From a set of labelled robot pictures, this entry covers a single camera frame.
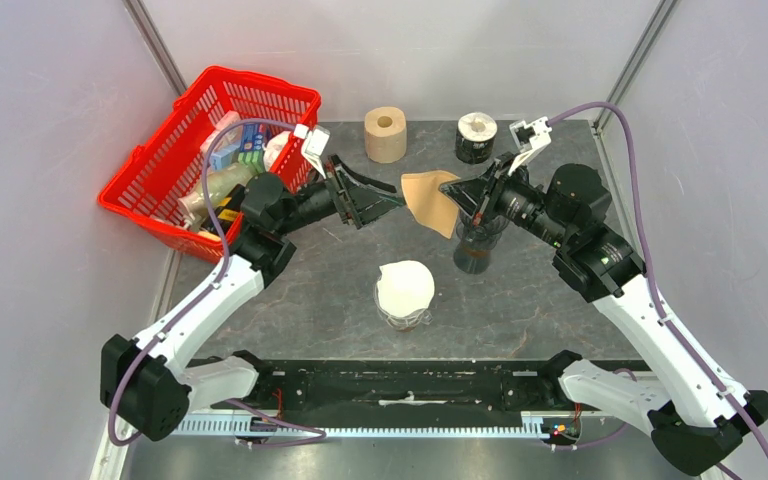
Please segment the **dark smoked plastic dripper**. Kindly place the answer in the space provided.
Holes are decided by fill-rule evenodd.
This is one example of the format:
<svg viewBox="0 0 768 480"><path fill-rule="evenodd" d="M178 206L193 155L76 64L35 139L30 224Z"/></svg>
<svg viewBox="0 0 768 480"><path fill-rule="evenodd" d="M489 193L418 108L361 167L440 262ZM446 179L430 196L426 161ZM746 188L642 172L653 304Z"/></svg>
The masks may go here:
<svg viewBox="0 0 768 480"><path fill-rule="evenodd" d="M492 250L501 238L510 221L503 216L490 220L482 220L478 225L473 224L473 218L463 212L459 213L456 233L461 243L468 248L477 250Z"/></svg>

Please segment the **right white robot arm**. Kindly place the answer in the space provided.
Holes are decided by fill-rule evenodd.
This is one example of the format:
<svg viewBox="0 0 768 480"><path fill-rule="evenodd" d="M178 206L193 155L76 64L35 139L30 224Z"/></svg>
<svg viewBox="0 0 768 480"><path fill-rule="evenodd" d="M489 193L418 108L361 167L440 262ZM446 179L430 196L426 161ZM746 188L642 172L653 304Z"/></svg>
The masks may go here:
<svg viewBox="0 0 768 480"><path fill-rule="evenodd" d="M614 416L690 476L720 464L768 420L768 392L727 375L651 284L632 244L607 226L612 197L595 169L565 164L547 186L533 186L508 153L440 191L475 225L504 219L551 246L562 281L620 330L657 378L649 386L562 351L539 371L545 406L571 402Z"/></svg>

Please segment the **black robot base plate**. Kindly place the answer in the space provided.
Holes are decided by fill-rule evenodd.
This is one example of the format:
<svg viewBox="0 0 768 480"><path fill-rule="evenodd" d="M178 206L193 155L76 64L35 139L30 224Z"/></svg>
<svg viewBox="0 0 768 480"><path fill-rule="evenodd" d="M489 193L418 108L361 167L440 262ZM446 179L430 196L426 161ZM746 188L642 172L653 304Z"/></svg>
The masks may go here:
<svg viewBox="0 0 768 480"><path fill-rule="evenodd" d="M569 416L530 360L255 360L243 403L310 427L513 427L522 412Z"/></svg>

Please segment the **clear glass dripper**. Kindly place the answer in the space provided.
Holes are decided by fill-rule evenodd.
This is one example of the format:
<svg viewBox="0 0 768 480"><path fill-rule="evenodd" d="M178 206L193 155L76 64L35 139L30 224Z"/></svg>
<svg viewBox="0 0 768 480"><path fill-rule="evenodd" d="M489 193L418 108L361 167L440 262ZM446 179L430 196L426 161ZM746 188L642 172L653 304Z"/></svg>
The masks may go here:
<svg viewBox="0 0 768 480"><path fill-rule="evenodd" d="M432 321L432 315L428 309L420 309L411 314L400 317L388 313L384 308L380 300L378 291L374 291L374 299L376 307L378 309L379 317L385 321L391 328L399 332L410 332L414 330L420 324L430 324Z"/></svg>

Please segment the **brown paper coffee filter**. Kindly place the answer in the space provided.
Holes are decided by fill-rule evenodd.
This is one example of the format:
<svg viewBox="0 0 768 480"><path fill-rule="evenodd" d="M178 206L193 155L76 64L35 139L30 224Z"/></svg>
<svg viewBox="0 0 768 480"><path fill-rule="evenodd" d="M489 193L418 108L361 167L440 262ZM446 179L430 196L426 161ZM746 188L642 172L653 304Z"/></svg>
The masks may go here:
<svg viewBox="0 0 768 480"><path fill-rule="evenodd" d="M406 173L401 176L406 206L416 222L446 239L451 239L454 234L459 208L439 187L457 180L457 175L444 170Z"/></svg>

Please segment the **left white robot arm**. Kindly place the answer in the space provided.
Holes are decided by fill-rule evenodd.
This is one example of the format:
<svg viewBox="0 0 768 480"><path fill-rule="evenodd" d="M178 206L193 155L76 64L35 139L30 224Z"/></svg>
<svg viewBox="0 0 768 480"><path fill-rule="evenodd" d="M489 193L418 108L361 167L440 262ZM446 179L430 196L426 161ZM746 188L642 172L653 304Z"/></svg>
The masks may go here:
<svg viewBox="0 0 768 480"><path fill-rule="evenodd" d="M353 172L336 155L326 159L322 180L297 192L275 173L251 179L239 204L239 234L202 283L134 338L114 335L102 346L100 400L109 409L110 441L127 443L116 434L119 419L160 441L194 410L233 400L267 405L274 383L256 363L239 355L199 366L191 360L283 272L296 251L287 234L331 215L362 228L405 204L394 186Z"/></svg>

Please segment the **white paper coffee filter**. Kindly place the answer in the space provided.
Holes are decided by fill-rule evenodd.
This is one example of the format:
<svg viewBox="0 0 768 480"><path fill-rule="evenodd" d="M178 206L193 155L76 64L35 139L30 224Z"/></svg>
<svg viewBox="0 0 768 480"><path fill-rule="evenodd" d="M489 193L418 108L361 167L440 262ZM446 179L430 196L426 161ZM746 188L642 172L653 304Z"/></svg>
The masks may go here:
<svg viewBox="0 0 768 480"><path fill-rule="evenodd" d="M375 285L377 304L389 316L407 318L427 310L435 295L434 277L428 267L415 260L381 265Z"/></svg>

